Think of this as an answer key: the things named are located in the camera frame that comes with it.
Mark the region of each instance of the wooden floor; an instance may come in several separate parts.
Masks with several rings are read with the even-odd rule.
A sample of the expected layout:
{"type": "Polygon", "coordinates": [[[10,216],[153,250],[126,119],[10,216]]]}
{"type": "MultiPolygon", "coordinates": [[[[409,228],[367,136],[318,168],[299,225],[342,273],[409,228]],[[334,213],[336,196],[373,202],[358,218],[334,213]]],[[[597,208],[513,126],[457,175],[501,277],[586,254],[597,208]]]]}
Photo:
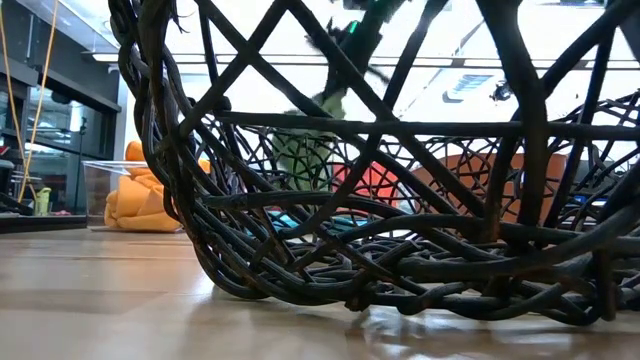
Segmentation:
{"type": "Polygon", "coordinates": [[[637,359],[640,316],[586,329],[529,316],[351,313],[234,300],[184,235],[0,237],[0,359],[637,359]]]}

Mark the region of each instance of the woven branch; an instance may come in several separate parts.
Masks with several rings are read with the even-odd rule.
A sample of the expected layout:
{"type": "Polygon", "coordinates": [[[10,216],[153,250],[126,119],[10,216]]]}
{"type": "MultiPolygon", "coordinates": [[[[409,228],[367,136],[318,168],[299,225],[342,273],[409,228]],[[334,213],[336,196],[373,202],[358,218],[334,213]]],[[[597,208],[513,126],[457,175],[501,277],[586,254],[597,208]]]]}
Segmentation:
{"type": "MultiPolygon", "coordinates": [[[[505,123],[418,123],[392,110],[446,0],[427,1],[383,99],[361,75],[366,61],[340,51],[301,0],[273,1],[248,40],[214,2],[194,1],[212,85],[193,105],[164,45],[175,0],[109,6],[145,158],[217,286],[299,305],[435,308],[481,320],[535,312],[573,325],[639,308],[640,165],[618,170],[639,154],[640,93],[597,99],[614,30],[640,2],[614,1],[539,79],[517,26],[519,2],[477,0],[520,109],[505,123]],[[332,119],[260,57],[286,12],[333,70],[325,92],[351,89],[374,123],[332,119]],[[221,74],[211,23],[239,53],[221,74]],[[585,105],[547,121],[545,99],[594,46],[585,105]],[[249,65],[300,113],[230,111],[224,94],[249,65]],[[624,141],[634,144],[628,154],[607,161],[624,141]],[[591,168],[576,179],[582,153],[591,168]],[[205,155],[210,173],[197,163],[205,155]]],[[[385,14],[370,12],[362,26],[375,28],[385,14]]]]}

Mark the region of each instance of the wicker basket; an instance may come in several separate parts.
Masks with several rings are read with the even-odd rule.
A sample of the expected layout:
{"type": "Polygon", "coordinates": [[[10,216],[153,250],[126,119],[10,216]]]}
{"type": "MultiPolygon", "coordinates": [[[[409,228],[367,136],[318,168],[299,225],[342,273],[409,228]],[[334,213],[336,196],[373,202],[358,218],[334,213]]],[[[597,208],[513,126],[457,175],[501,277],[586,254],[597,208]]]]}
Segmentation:
{"type": "MultiPolygon", "coordinates": [[[[301,0],[273,1],[249,41],[214,2],[194,1],[205,35],[213,23],[239,51],[217,76],[203,36],[213,85],[196,103],[163,47],[168,22],[177,20],[175,0],[109,5],[145,157],[165,184],[166,211],[184,225],[217,286],[299,305],[384,305],[403,314],[437,308],[482,320],[535,312],[574,325],[638,308],[640,165],[616,172],[637,146],[612,164],[601,160],[610,146],[594,141],[640,140],[631,118],[639,93],[598,101],[614,30],[640,2],[612,2],[539,79],[517,28],[518,2],[477,0],[520,109],[510,122],[458,124],[392,113],[446,0],[426,2],[384,99],[361,75],[367,61],[340,51],[301,0]],[[259,56],[286,12],[326,56],[334,85],[350,88],[375,122],[332,119],[259,56]],[[548,121],[545,99],[594,46],[585,105],[548,121]],[[224,93],[248,65],[301,113],[230,111],[224,93]],[[609,116],[611,125],[594,125],[595,116],[609,116]],[[591,168],[576,179],[583,152],[591,168]],[[198,166],[201,156],[212,160],[211,174],[198,166]],[[282,168],[285,158],[293,167],[282,168]]],[[[382,23],[376,9],[363,27],[382,23]]]]}

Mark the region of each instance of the orange bean bag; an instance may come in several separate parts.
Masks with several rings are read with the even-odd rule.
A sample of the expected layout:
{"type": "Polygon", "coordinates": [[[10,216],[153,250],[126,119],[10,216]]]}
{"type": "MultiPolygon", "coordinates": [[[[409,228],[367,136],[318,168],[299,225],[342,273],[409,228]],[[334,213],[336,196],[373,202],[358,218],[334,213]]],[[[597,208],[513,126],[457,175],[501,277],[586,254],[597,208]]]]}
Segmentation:
{"type": "MultiPolygon", "coordinates": [[[[126,161],[144,161],[140,142],[131,142],[125,153],[126,161]]],[[[204,171],[210,171],[206,160],[200,161],[204,171]]],[[[111,228],[134,231],[174,232],[180,223],[164,211],[164,186],[149,168],[131,168],[130,175],[118,180],[118,190],[107,196],[104,221],[111,228]]]]}

